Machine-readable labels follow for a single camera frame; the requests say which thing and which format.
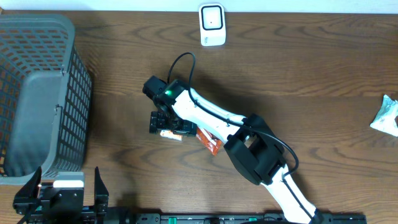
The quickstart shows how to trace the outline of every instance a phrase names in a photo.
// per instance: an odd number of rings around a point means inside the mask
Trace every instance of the table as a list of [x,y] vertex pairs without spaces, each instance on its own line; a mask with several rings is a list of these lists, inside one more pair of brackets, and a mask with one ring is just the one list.
[[[261,115],[295,149],[294,180],[309,201],[331,212],[364,213],[369,223],[398,222],[398,141],[369,127],[383,94],[398,98],[398,16],[226,13],[226,44],[204,48],[197,13],[52,13],[74,23],[75,45],[94,78],[85,205],[93,203],[98,166],[109,206],[280,209],[266,189],[240,176],[224,149],[214,157],[195,138],[149,134],[155,107],[143,83],[152,75],[166,79],[174,59],[192,51],[193,87],[226,110]],[[181,59],[172,79],[187,81],[191,62]],[[16,223],[19,187],[0,189],[0,219]]]

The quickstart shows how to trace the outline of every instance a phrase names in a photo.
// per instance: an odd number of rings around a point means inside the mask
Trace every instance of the white wall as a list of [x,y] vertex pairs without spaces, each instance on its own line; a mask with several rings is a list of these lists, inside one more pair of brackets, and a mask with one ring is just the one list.
[[[398,0],[218,0],[227,12],[398,14]],[[197,11],[201,0],[0,0],[3,9]]]

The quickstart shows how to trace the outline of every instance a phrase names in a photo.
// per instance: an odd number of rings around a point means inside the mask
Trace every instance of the white wrapper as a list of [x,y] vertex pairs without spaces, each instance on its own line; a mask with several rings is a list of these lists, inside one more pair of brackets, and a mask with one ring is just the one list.
[[398,101],[390,99],[387,95],[383,97],[383,103],[371,127],[398,137],[396,117],[398,116]]

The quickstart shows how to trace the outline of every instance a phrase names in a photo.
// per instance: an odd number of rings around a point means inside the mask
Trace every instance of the plastic crate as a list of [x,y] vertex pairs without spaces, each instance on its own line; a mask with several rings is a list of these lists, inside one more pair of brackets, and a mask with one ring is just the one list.
[[92,82],[61,15],[0,16],[0,184],[78,171]]

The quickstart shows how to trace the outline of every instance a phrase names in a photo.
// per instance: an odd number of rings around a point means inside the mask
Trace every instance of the wooden table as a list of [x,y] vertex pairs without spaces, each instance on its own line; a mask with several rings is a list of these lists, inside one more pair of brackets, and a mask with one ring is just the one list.
[[[85,204],[99,166],[109,206],[162,212],[279,210],[263,187],[195,138],[149,134],[152,75],[197,56],[193,86],[238,114],[261,115],[300,158],[294,175],[309,201],[332,212],[398,222],[398,141],[369,127],[383,94],[398,98],[398,16],[227,13],[227,41],[202,47],[197,13],[57,12],[76,27],[76,47],[93,74]],[[191,58],[172,78],[188,80]],[[293,160],[287,156],[290,165]],[[19,187],[0,187],[0,219],[16,223]]]

